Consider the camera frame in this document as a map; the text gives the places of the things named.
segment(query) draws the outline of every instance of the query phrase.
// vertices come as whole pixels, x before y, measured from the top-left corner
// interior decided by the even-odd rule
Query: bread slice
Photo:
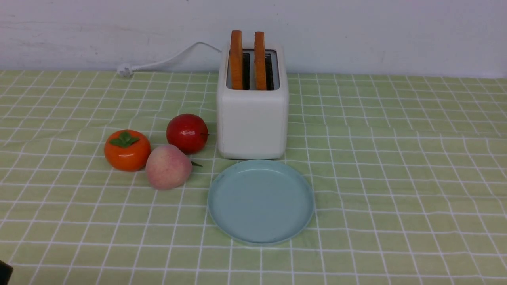
[[[266,50],[264,47],[264,32],[255,32],[255,81],[257,90],[266,90]]]
[[[231,33],[231,49],[229,53],[232,89],[243,90],[243,41],[240,30]]]

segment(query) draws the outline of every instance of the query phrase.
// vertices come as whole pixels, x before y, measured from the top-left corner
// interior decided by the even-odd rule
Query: red apple
[[[167,125],[167,142],[179,148],[184,154],[201,151],[208,141],[208,136],[206,123],[197,115],[181,114]]]

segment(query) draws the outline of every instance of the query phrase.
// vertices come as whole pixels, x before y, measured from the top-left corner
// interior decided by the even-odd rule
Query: blue plate
[[[298,235],[315,210],[313,190],[293,168],[272,160],[246,160],[213,181],[208,211],[233,239],[276,244]]]

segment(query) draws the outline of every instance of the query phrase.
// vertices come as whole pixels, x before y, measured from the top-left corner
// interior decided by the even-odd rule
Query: persimmon
[[[142,169],[151,151],[150,141],[145,135],[128,129],[111,134],[104,145],[106,160],[121,171]]]

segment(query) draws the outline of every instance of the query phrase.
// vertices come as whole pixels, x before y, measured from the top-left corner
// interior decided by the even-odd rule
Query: power cord
[[[182,51],[178,52],[177,54],[167,58],[167,59],[164,59],[164,60],[161,60],[161,61],[158,61],[158,62],[154,62],[154,63],[148,63],[148,64],[143,64],[143,65],[131,65],[129,63],[122,63],[118,66],[117,68],[117,73],[119,76],[121,77],[131,77],[134,72],[138,71],[138,70],[142,70],[142,69],[147,69],[147,68],[154,68],[154,67],[158,67],[158,66],[161,66],[161,65],[164,65],[170,61],[172,61],[173,59],[175,59],[176,57],[178,57],[179,55],[181,55],[182,53],[186,52],[187,50],[189,50],[191,47],[193,47],[194,45],[197,45],[197,44],[203,44],[203,45],[207,45],[209,47],[211,47],[212,49],[218,51],[219,53],[221,53],[221,49],[211,45],[211,44],[208,44],[208,43],[205,43],[205,42],[195,42],[189,46],[187,46],[186,48],[184,48]]]

